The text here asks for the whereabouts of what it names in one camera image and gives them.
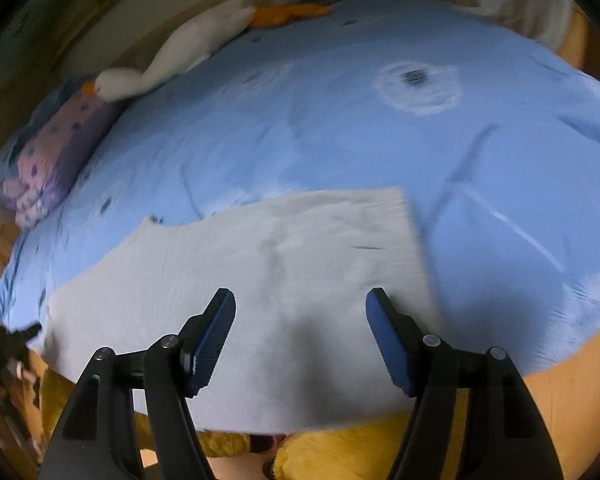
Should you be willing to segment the left hand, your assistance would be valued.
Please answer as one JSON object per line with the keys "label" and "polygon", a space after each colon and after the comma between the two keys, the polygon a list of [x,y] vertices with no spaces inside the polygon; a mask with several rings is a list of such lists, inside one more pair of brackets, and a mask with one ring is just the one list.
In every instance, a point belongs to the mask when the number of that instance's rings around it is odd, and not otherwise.
{"label": "left hand", "polygon": [[6,367],[0,369],[0,448],[3,451],[19,448],[35,465],[39,465],[44,451],[31,436],[23,416],[12,400],[9,392],[12,382],[34,386],[38,382],[38,375],[29,370],[23,360],[10,359]]}

